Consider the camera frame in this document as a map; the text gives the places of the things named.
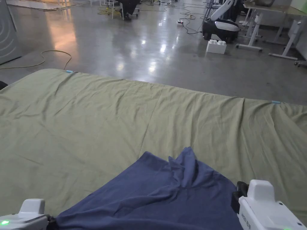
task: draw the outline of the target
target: polished floor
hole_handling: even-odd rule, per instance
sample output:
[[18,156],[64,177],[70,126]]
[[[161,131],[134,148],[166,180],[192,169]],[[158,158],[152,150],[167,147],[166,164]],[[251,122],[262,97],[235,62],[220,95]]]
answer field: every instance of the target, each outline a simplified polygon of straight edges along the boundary
[[[184,3],[202,5],[203,0],[179,0],[173,4],[181,9],[168,8],[166,12],[141,11],[132,22],[97,14],[98,3],[50,12],[10,6],[24,56],[0,68],[39,63],[42,51],[57,49],[72,55],[67,70],[307,105],[307,69],[268,56],[270,51],[282,53],[281,46],[259,41],[265,47],[263,53],[234,45],[227,46],[225,55],[206,53],[207,41],[200,33],[189,35],[177,25],[177,19],[184,17],[180,13],[188,9],[199,13],[188,25],[197,30],[203,6]],[[138,7],[163,11],[166,6],[143,3]],[[274,36],[273,31],[261,33],[266,38]],[[45,57],[46,62],[36,67],[0,70],[0,80],[11,84],[40,69],[61,69],[69,58],[51,52]]]

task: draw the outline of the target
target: bed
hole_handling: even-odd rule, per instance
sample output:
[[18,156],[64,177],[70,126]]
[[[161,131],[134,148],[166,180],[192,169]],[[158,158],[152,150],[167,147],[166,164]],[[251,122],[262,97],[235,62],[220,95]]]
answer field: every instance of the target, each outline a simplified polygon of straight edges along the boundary
[[191,146],[233,183],[270,181],[307,224],[307,107],[45,69],[0,91],[0,215],[53,216],[133,164]]

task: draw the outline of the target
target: blue towel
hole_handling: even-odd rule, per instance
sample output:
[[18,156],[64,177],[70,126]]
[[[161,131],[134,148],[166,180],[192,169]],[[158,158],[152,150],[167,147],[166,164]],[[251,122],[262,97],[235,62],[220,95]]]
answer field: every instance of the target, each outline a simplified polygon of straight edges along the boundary
[[234,184],[196,160],[145,152],[120,175],[62,212],[60,229],[242,230],[232,210]]

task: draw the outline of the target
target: desk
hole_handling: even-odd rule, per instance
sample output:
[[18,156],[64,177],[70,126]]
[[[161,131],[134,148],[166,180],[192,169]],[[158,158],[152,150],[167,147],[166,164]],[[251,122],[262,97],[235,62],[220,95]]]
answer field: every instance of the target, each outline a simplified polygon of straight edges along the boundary
[[[302,21],[305,19],[307,14],[305,14],[304,12],[299,11],[299,10],[297,10],[297,9],[291,7],[291,6],[272,5],[270,7],[266,7],[266,6],[256,6],[252,2],[245,2],[244,3],[244,7],[245,8],[249,8],[249,9],[253,9],[255,11],[255,17],[258,16],[258,18],[257,18],[257,20],[254,20],[254,18],[252,18],[252,20],[250,22],[250,26],[248,28],[247,34],[249,34],[249,32],[251,32],[253,26],[255,24],[256,25],[255,25],[255,29],[254,29],[254,31],[252,33],[252,36],[251,36],[249,44],[248,45],[237,44],[236,48],[246,47],[246,48],[256,49],[259,52],[261,52],[263,50],[263,48],[262,47],[258,47],[258,46],[253,46],[253,44],[254,44],[254,41],[255,41],[255,38],[256,38],[256,34],[259,31],[259,26],[260,26],[260,23],[261,23],[261,20],[262,20],[262,17],[263,17],[263,12],[265,12],[265,11],[281,12],[281,13],[285,14],[284,22],[287,20],[287,17],[289,15],[300,16],[301,20],[298,22],[297,27],[295,28],[293,34],[291,35],[290,40],[289,40],[289,42],[288,42],[288,44],[287,44],[283,54],[279,55],[279,54],[269,53],[269,55],[275,56],[275,57],[282,57],[282,58],[297,60],[297,58],[287,56],[287,53],[288,53],[288,51],[289,51],[293,41],[295,40],[295,37],[296,37],[296,35],[297,35],[298,31],[299,31],[299,28],[300,28],[300,26],[302,24]],[[282,32],[282,29],[283,29],[283,25],[279,28],[279,30],[277,32],[277,35],[276,35],[274,41],[272,41],[272,43],[277,43],[277,39],[279,38],[279,36],[280,36],[280,34]]]

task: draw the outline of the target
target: green indicator light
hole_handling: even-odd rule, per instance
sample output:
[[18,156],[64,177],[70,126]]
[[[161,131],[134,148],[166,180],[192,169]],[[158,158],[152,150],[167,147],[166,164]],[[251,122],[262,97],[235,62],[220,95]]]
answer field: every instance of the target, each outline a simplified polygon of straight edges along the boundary
[[9,221],[4,220],[4,221],[1,222],[1,225],[5,225],[5,224],[8,224],[8,223],[9,223]]

